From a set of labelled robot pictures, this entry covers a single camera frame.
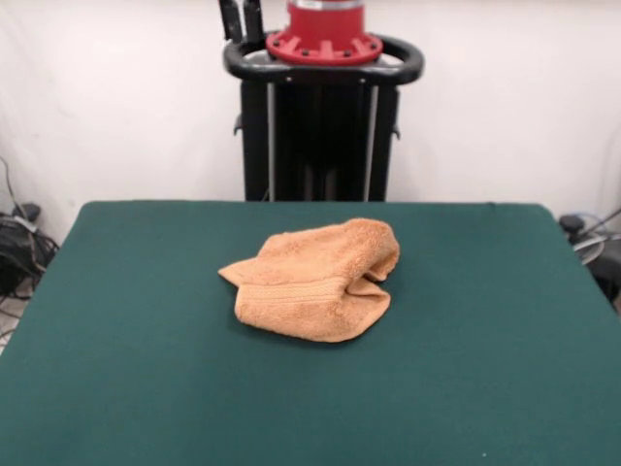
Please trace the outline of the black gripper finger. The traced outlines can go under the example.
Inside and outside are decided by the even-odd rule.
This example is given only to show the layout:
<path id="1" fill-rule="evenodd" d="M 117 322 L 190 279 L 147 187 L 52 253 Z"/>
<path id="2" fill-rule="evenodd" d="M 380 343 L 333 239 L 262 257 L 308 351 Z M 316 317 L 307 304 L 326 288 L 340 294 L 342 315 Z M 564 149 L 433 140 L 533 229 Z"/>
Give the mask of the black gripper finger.
<path id="1" fill-rule="evenodd" d="M 247 41 L 249 43 L 261 43 L 265 36 L 261 1 L 245 0 L 243 9 Z"/>
<path id="2" fill-rule="evenodd" d="M 218 5 L 225 40 L 240 42 L 242 40 L 242 24 L 238 2 L 236 0 L 219 0 Z"/>

